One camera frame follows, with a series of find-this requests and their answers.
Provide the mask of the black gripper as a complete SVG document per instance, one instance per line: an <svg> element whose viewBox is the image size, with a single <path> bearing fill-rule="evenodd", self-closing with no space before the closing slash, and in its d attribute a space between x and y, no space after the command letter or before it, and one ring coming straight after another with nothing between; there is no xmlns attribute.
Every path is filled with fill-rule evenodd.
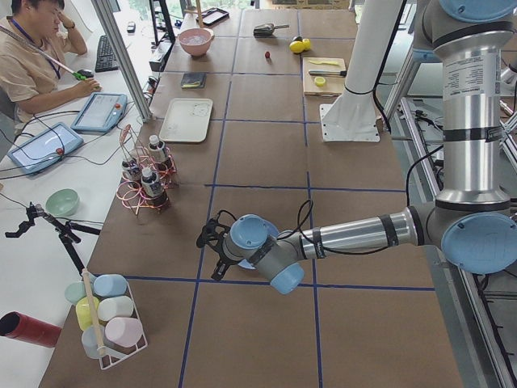
<svg viewBox="0 0 517 388"><path fill-rule="evenodd" d="M202 227L200 235L196 239L195 244L199 249L209 246L220 257L211 275L211 278L215 281L221 281L224 278L229 265L232 263L223 250L223 242L229 231L229 226L221 224L216 218L210 218Z"/></svg>

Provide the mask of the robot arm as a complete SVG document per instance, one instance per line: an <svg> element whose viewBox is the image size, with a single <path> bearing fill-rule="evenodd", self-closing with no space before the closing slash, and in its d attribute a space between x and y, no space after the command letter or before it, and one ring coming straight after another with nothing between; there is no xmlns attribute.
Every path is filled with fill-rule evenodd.
<svg viewBox="0 0 517 388"><path fill-rule="evenodd" d="M405 243L435 246L448 262L475 274L513 264L516 223L495 175L503 135L500 52L513 34L515 7L513 1L417 4L415 56L443 66L443 189L434 200L359 221L297 227L279 238L254 214L231 226L212 218L196 241L219 256L212 278L246 261L286 294L302 281L304 259L370 255Z"/></svg>

